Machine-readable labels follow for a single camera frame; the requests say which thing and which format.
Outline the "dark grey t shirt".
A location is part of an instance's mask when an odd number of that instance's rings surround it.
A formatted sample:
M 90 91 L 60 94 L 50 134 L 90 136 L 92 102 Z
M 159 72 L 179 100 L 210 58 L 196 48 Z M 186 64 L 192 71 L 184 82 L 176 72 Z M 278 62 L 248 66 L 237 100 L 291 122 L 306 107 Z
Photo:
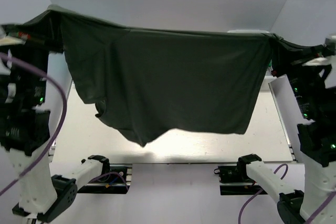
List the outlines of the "dark grey t shirt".
M 127 27 L 58 6 L 19 29 L 59 43 L 81 100 L 141 146 L 171 129 L 244 134 L 269 63 L 304 50 L 276 34 Z

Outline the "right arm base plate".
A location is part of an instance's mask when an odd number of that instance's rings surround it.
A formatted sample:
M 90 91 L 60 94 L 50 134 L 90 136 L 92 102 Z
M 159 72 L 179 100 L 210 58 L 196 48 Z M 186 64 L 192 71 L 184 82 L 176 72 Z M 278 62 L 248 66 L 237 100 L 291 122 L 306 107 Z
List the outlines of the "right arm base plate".
M 236 166 L 218 166 L 214 174 L 219 177 L 221 196 L 252 196 L 261 190 L 253 180 L 242 178 Z

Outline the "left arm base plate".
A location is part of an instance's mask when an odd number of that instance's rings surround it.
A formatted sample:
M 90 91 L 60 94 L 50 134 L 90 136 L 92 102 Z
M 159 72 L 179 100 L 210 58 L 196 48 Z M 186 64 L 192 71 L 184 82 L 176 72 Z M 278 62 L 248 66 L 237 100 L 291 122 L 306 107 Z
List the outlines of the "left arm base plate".
M 109 194 L 109 195 L 125 195 L 130 187 L 132 177 L 131 165 L 111 165 L 110 174 L 107 177 L 96 180 L 82 187 L 79 194 Z

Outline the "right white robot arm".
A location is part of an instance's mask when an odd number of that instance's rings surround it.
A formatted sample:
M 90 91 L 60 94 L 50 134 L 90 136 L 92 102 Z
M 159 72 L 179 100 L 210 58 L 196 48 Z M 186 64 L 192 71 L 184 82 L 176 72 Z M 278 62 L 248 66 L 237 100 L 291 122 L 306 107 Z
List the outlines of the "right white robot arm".
M 272 75 L 287 76 L 301 115 L 298 124 L 305 168 L 304 190 L 274 174 L 255 154 L 242 156 L 237 171 L 256 182 L 276 203 L 284 223 L 335 223 L 335 87 L 325 81 L 332 71 L 335 35 L 324 44 L 301 47 L 285 42 L 272 59 Z

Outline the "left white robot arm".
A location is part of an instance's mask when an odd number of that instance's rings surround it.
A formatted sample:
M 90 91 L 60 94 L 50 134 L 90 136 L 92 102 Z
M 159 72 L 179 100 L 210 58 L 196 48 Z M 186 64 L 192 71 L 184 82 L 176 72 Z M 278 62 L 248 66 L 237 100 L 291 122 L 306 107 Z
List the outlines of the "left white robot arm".
M 54 133 L 49 130 L 50 111 L 41 109 L 46 85 L 52 84 L 62 102 L 62 87 L 47 74 L 51 52 L 64 48 L 55 36 L 46 37 L 1 26 L 1 62 L 9 70 L 1 75 L 1 148 L 17 173 L 20 199 L 13 214 L 35 215 L 50 223 L 68 209 L 78 190 L 91 181 L 106 177 L 110 163 L 100 155 L 83 159 L 69 175 L 51 175 L 49 150 L 63 125 L 66 108 Z

